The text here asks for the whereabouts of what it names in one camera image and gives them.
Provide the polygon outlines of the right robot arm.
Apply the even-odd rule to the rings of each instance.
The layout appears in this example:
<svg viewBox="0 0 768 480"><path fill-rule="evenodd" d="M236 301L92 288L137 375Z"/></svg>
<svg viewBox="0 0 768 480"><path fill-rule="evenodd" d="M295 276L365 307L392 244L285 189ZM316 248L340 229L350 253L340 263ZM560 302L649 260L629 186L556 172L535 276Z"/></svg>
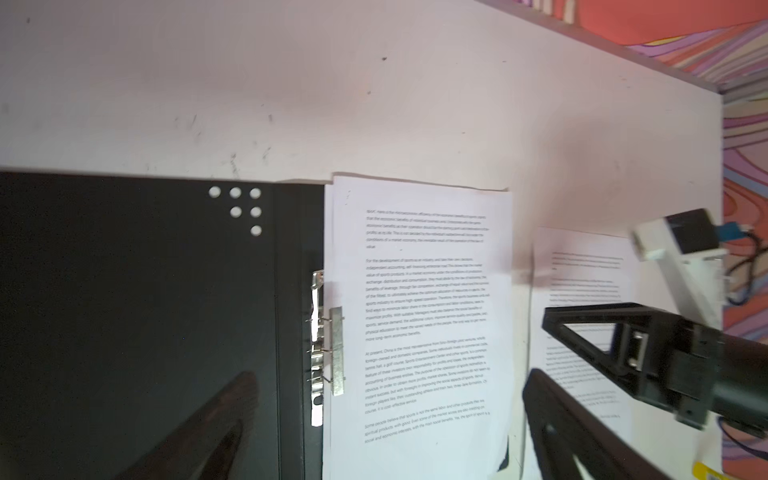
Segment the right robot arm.
<svg viewBox="0 0 768 480"><path fill-rule="evenodd" d="M635 400L704 428L767 431L767 347L637 303L548 307L542 328Z"/></svg>

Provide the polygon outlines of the metal folder clip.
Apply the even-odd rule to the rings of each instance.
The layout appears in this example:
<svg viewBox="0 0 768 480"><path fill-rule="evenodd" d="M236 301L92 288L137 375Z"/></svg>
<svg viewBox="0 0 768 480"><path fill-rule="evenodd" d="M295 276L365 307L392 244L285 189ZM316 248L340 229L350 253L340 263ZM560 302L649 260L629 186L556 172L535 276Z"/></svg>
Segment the metal folder clip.
<svg viewBox="0 0 768 480"><path fill-rule="evenodd" d="M323 270L312 273L310 300L310 421L312 427L319 428L324 425L330 398L345 393L344 314L341 306L325 306Z"/></svg>

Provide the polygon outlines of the white folder black inside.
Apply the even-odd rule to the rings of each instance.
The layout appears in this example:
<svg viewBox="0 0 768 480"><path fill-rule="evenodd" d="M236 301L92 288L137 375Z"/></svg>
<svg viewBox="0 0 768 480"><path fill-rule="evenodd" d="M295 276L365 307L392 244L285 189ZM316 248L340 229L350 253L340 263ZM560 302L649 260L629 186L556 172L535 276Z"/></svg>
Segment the white folder black inside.
<svg viewBox="0 0 768 480"><path fill-rule="evenodd" d="M329 191L3 172L2 477L118 479L249 371L232 479L327 479L307 320Z"/></svg>

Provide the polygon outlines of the yellow marker pen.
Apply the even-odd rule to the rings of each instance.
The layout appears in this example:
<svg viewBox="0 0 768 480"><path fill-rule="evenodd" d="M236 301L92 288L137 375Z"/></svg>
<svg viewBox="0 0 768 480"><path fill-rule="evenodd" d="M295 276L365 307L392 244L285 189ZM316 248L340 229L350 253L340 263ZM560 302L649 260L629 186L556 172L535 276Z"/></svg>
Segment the yellow marker pen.
<svg viewBox="0 0 768 480"><path fill-rule="evenodd" d="M732 480L731 477L707 466L702 462L696 462L692 468L695 480Z"/></svg>

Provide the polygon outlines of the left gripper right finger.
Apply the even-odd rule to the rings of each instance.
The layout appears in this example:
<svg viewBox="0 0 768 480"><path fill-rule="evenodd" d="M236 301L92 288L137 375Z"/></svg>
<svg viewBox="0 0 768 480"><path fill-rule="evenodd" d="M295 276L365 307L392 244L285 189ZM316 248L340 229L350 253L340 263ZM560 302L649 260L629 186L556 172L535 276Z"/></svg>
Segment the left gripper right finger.
<svg viewBox="0 0 768 480"><path fill-rule="evenodd" d="M544 479L665 479L545 372L533 369L523 389L524 408Z"/></svg>

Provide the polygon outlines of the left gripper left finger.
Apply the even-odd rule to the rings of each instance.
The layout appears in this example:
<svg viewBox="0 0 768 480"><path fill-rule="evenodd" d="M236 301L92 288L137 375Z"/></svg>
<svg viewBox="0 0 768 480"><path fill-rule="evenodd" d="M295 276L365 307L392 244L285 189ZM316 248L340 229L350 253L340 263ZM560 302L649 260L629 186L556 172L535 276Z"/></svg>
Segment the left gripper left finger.
<svg viewBox="0 0 768 480"><path fill-rule="evenodd" d="M257 376L245 371L118 479L232 479L242 464L259 405Z"/></svg>

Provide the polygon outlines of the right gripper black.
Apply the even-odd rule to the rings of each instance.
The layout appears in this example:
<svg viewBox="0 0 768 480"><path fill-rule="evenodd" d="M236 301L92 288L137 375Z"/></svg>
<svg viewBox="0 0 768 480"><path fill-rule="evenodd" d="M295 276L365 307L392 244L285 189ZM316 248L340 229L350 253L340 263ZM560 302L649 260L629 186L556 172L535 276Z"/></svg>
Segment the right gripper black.
<svg viewBox="0 0 768 480"><path fill-rule="evenodd" d="M706 425L720 330L633 302L547 307L542 328L633 399L689 427Z"/></svg>

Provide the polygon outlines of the printed paper stack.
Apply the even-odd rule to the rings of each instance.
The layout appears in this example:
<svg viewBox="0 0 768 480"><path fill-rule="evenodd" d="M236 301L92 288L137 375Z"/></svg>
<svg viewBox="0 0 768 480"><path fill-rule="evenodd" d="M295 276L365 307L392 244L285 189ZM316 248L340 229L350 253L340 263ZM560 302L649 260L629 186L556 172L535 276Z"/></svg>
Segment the printed paper stack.
<svg viewBox="0 0 768 480"><path fill-rule="evenodd" d="M725 250L704 210L628 238L542 228L530 365L620 438L639 401L701 430L712 405Z"/></svg>

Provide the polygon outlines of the printed paper sheet green highlight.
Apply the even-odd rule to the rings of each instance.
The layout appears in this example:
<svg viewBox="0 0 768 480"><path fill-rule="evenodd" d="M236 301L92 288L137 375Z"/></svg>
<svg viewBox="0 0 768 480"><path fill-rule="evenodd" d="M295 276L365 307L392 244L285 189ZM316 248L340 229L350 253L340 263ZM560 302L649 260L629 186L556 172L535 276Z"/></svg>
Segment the printed paper sheet green highlight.
<svg viewBox="0 0 768 480"><path fill-rule="evenodd" d="M338 176L326 302L342 311L327 479L487 479L508 448L513 198Z"/></svg>

